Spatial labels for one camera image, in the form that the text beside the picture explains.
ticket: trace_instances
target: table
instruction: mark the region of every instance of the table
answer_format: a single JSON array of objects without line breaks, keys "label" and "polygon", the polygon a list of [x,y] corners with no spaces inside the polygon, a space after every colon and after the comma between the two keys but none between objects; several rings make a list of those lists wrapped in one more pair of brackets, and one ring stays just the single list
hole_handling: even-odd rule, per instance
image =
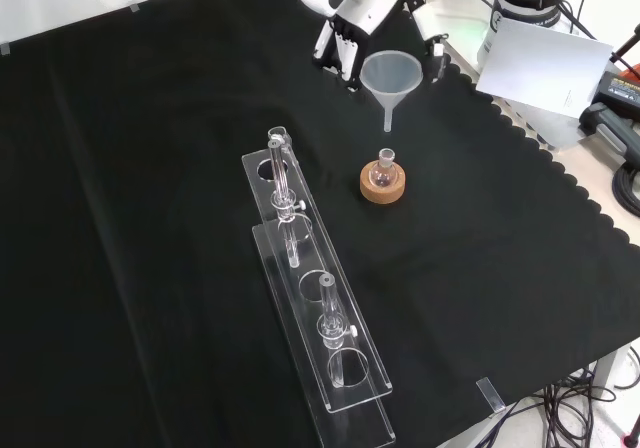
[{"label": "table", "polygon": [[[13,90],[0,100],[0,141],[14,157],[13,172],[3,172],[13,176],[3,185],[2,214],[15,220],[2,239],[15,257],[7,277],[15,289],[4,305],[12,312],[4,320],[20,335],[10,352],[20,365],[0,379],[10,385],[3,400],[19,406],[16,438],[94,447],[313,444],[251,243],[258,216],[240,163],[278,124],[292,134],[394,383],[385,404],[399,447],[436,445],[484,418],[489,409],[475,387],[483,376],[510,403],[605,354],[613,348],[607,338],[622,343],[635,335],[620,313],[639,302],[622,283],[636,265],[613,256],[631,261],[635,252],[585,209],[580,193],[567,192],[570,180],[537,148],[499,131],[505,120],[496,120],[490,101],[454,67],[446,90],[425,84],[416,91],[419,103],[407,98],[394,114],[398,159],[428,182],[413,183],[413,195],[407,191],[405,203],[385,211],[354,196],[350,174],[389,139],[373,128],[381,124],[376,105],[309,69],[321,20],[296,3],[154,0],[137,13],[122,10],[18,42],[2,60]],[[410,20],[388,30],[372,49],[422,53]],[[449,91],[464,98],[465,110],[450,104]],[[476,129],[478,119],[489,120],[487,133]],[[496,143],[528,148],[495,153]],[[546,191],[504,177],[503,163]],[[517,196],[496,189],[503,183]],[[549,208],[544,221],[530,217],[535,206],[525,209],[524,201]],[[549,216],[555,210],[573,231],[550,244],[544,229],[563,228]],[[57,236],[40,236],[50,226]],[[546,250],[525,250],[532,243]],[[596,253],[598,263],[564,260],[573,249],[585,258]],[[594,340],[575,333],[594,326],[582,299],[575,318],[561,320],[553,307],[545,324],[571,330],[576,343],[549,332],[516,340],[504,329],[507,314],[533,323],[527,310],[545,304],[540,293],[563,296],[556,284],[571,302],[576,277],[554,256],[580,270],[581,290],[592,291],[608,267],[619,269],[615,287],[628,302],[596,310],[602,332]],[[34,270],[40,258],[44,274]],[[398,272],[389,260],[403,261]],[[491,268],[497,265],[502,270]],[[516,279],[516,271],[526,276]],[[528,299],[514,296],[516,289]],[[511,343],[525,338],[531,342],[514,351]],[[545,366],[527,364],[535,340],[548,344]],[[28,358],[20,356],[24,346],[33,348]],[[522,365],[521,376],[512,376],[511,364]],[[38,378],[43,366],[57,369]],[[60,399],[73,409],[60,413]],[[30,430],[50,412],[54,426]]]},{"label": "table", "polygon": [[[580,0],[570,0],[577,12]],[[428,0],[433,6],[435,21],[439,23],[443,32],[447,32],[450,38],[447,42],[448,53],[454,63],[459,64],[463,72],[477,82],[481,68],[478,66],[476,53],[481,46],[487,19],[490,10],[478,0]],[[611,0],[587,0],[583,10],[582,21],[601,40],[610,42],[617,47],[621,45],[633,32],[638,23],[635,14],[631,14],[632,0],[621,0],[622,9]],[[611,17],[616,17],[618,23],[610,23]],[[434,17],[425,18],[425,23],[432,23]],[[636,46],[626,56],[629,63],[636,64],[640,61],[640,46]],[[514,125],[527,132],[527,136],[539,139],[538,134],[528,123],[526,116],[521,116],[509,103],[496,99],[504,114],[509,116]],[[536,109],[527,110],[536,117],[537,122],[554,123],[553,116],[545,116],[536,113]],[[549,146],[541,144],[543,149]],[[623,159],[610,152],[606,143],[599,137],[593,136],[582,140],[575,146],[565,149],[550,150],[553,159],[561,163],[566,172],[577,179],[578,185],[589,192],[590,199],[596,201],[602,208],[602,213],[611,217],[614,226],[623,230],[630,242],[640,246],[640,220],[624,210],[613,197],[611,192],[611,179],[613,173],[623,163]],[[640,180],[635,182],[635,190],[640,195]],[[628,345],[607,355],[598,361],[598,372],[595,384],[612,387],[613,375],[624,361],[628,352]],[[470,428],[458,437],[441,445],[441,448],[462,448],[475,446],[486,433],[500,420],[500,416],[487,419],[484,422]]]}]

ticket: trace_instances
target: funnel stem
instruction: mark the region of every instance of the funnel stem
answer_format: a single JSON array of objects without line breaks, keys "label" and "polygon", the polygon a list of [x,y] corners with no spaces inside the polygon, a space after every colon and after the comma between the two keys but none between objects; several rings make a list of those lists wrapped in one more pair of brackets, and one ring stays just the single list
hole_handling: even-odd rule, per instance
[{"label": "funnel stem", "polygon": [[393,114],[393,108],[387,108],[384,110],[384,131],[387,133],[391,131],[391,115]]}]

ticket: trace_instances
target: glass flask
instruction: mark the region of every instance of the glass flask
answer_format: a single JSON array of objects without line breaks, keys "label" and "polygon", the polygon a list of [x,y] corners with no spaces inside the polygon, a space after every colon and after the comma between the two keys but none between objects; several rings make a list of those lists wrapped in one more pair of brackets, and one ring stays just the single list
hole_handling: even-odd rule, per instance
[{"label": "glass flask", "polygon": [[369,170],[369,181],[374,186],[385,188],[398,181],[398,170],[393,163],[396,154],[390,148],[383,148],[378,154],[378,161]]}]

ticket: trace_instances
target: test tube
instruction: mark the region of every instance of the test tube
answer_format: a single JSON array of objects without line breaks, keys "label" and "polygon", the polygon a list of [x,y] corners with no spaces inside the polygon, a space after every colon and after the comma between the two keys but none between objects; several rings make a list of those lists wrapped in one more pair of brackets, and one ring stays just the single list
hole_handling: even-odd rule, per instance
[{"label": "test tube", "polygon": [[270,140],[277,138],[282,141],[282,150],[285,153],[289,153],[289,149],[291,148],[291,137],[284,126],[273,127],[267,132],[267,134]]},{"label": "test tube", "polygon": [[278,211],[278,219],[280,226],[284,232],[284,244],[287,248],[287,258],[292,268],[300,266],[300,258],[298,256],[298,240],[293,230],[293,222],[295,220],[293,211],[293,199],[289,191],[287,183],[287,173],[284,169],[284,161],[282,159],[283,141],[278,136],[274,136],[267,144],[269,154],[271,156],[271,168],[273,170],[273,180],[276,184],[275,190],[275,206]]},{"label": "test tube", "polygon": [[271,169],[273,170],[273,180],[276,184],[276,201],[280,204],[288,204],[289,185],[287,184],[287,174],[284,170],[282,160],[282,140],[277,137],[269,140],[269,154],[271,155]]},{"label": "test tube", "polygon": [[340,313],[336,279],[331,273],[320,275],[322,296],[322,324],[320,334],[327,348],[337,350],[344,343],[345,320]]}]

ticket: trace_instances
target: clear acrylic stand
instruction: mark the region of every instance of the clear acrylic stand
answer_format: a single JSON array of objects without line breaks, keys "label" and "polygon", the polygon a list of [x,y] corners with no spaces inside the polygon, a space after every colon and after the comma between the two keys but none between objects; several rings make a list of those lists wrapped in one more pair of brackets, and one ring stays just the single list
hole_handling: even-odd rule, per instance
[{"label": "clear acrylic stand", "polygon": [[380,397],[391,382],[282,127],[242,157],[262,224],[253,228],[307,403],[326,448],[395,442]]}]

